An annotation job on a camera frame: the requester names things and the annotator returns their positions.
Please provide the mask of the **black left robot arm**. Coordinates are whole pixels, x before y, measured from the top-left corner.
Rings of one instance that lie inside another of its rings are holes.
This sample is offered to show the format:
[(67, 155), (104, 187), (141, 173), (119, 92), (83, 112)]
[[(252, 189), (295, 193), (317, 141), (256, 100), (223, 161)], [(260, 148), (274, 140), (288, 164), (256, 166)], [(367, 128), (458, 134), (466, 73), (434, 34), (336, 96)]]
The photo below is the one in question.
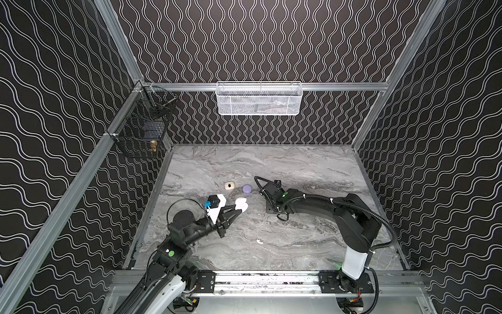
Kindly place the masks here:
[(189, 210), (176, 213), (167, 225), (169, 234), (152, 255), (145, 274), (115, 312), (163, 313), (176, 298), (196, 290), (198, 268), (189, 261), (190, 246), (213, 232), (223, 238), (247, 208), (220, 208), (215, 221), (207, 215), (197, 220)]

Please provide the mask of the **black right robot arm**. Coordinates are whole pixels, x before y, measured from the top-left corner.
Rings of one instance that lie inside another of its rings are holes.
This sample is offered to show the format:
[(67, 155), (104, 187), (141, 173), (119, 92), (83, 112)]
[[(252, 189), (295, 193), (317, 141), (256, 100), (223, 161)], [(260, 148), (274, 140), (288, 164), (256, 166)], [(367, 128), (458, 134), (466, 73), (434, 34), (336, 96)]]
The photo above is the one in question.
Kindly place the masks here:
[(292, 214), (306, 214), (336, 223), (346, 244), (341, 266), (343, 278), (357, 281), (369, 269), (375, 251), (391, 247), (397, 235), (390, 223), (372, 211), (356, 194), (327, 197), (282, 187), (280, 180), (259, 176), (254, 181), (267, 202), (267, 210), (287, 221)]

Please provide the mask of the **purple round earbud case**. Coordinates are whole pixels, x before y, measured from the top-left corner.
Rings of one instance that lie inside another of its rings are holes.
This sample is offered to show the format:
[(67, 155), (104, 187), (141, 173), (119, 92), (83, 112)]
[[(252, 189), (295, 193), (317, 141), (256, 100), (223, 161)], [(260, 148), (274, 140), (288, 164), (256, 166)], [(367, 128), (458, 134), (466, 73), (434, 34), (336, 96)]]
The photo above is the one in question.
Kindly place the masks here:
[(252, 186), (249, 185), (249, 184), (246, 184), (246, 185), (243, 186), (242, 191), (245, 194), (251, 194), (252, 193)]

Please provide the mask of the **cream earbud charging case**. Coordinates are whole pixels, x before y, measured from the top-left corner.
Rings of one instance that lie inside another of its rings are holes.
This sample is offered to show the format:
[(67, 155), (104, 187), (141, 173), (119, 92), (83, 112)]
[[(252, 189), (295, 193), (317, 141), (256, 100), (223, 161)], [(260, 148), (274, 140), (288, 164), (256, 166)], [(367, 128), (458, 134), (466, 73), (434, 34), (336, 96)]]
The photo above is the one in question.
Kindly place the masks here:
[(235, 183), (233, 181), (227, 182), (224, 185), (226, 190), (234, 190), (235, 189)]

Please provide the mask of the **white round earbud case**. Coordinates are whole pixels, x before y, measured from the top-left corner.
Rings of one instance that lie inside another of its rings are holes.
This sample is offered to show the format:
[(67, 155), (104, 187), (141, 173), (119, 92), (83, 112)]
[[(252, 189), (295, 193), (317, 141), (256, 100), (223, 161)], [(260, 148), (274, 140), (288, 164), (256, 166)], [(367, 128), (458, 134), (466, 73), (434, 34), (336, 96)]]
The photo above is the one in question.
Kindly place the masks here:
[(249, 205), (247, 203), (247, 199), (246, 198), (238, 198), (235, 200), (235, 204), (233, 206), (233, 208), (236, 210), (236, 211), (240, 211), (241, 213), (244, 213), (247, 209), (248, 209)]

